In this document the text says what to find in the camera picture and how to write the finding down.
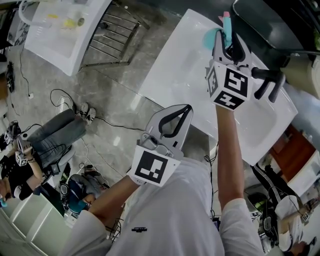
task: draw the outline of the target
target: black pants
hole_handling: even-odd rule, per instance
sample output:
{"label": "black pants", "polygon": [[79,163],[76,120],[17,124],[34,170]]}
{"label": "black pants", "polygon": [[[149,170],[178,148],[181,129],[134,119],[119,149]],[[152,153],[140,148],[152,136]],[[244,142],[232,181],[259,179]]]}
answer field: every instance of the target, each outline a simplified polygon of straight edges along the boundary
{"label": "black pants", "polygon": [[269,165],[265,168],[266,170],[262,170],[258,164],[251,166],[251,168],[254,175],[268,191],[268,195],[271,198],[274,209],[276,209],[278,203],[286,196],[296,196],[296,193],[274,172]]}

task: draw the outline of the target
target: jeans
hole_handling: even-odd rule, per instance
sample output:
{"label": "jeans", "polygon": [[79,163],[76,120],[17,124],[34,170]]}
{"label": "jeans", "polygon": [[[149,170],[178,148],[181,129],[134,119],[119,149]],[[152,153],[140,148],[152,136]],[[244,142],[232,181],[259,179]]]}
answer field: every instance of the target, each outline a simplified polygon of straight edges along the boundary
{"label": "jeans", "polygon": [[40,157],[42,168],[58,162],[69,146],[86,134],[86,123],[65,110],[32,133],[28,141]]}

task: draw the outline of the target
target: white sink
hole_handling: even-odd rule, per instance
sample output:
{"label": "white sink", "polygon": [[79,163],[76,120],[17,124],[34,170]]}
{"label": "white sink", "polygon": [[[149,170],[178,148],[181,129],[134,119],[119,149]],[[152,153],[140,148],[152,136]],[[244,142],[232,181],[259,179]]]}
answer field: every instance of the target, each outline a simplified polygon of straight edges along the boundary
{"label": "white sink", "polygon": [[[218,140],[215,105],[207,93],[205,67],[209,66],[212,51],[205,48],[207,31],[220,26],[201,14],[188,10],[166,42],[145,78],[139,94],[166,108],[177,104],[193,107],[191,124]],[[267,67],[252,54],[253,65]],[[263,83],[255,80],[253,92]],[[273,146],[298,113],[284,89],[275,103],[268,100],[273,85],[257,100],[253,93],[235,111],[242,158],[256,164]]]}
{"label": "white sink", "polygon": [[[88,0],[86,4],[66,1],[40,2],[33,22],[51,26],[30,26],[24,47],[61,69],[68,76],[79,71],[90,39],[112,0]],[[65,28],[67,18],[84,23],[76,28]]]}

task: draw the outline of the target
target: sneaker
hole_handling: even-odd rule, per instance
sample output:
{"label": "sneaker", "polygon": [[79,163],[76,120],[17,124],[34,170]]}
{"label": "sneaker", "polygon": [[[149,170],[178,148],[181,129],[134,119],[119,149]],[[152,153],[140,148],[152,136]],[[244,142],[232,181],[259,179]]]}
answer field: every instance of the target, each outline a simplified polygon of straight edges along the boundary
{"label": "sneaker", "polygon": [[89,105],[88,103],[83,103],[81,105],[81,109],[80,112],[78,114],[76,114],[77,116],[81,117],[83,120],[86,120],[86,116],[88,114],[88,110],[89,110]]}
{"label": "sneaker", "polygon": [[91,123],[95,119],[95,117],[96,117],[96,109],[94,109],[92,107],[92,108],[89,109],[89,112],[85,117],[86,125],[87,126],[91,125]]}

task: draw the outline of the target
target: white t-shirt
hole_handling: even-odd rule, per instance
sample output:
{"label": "white t-shirt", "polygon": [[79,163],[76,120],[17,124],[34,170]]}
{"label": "white t-shirt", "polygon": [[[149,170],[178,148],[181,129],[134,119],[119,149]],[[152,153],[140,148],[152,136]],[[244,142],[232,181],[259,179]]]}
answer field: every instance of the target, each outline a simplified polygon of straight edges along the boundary
{"label": "white t-shirt", "polygon": [[[278,216],[278,225],[285,217],[295,213],[299,209],[297,197],[287,195],[276,206],[275,214]],[[289,230],[284,234],[279,234],[279,248],[283,251],[289,251],[292,245],[300,242],[303,235],[304,225],[300,216],[295,217],[289,224]]]}
{"label": "white t-shirt", "polygon": [[163,187],[145,184],[138,189],[138,199],[113,244],[106,239],[104,225],[82,211],[59,255],[264,255],[245,200],[234,199],[224,207],[218,231],[209,218],[211,196],[208,168],[195,160],[183,160]]}

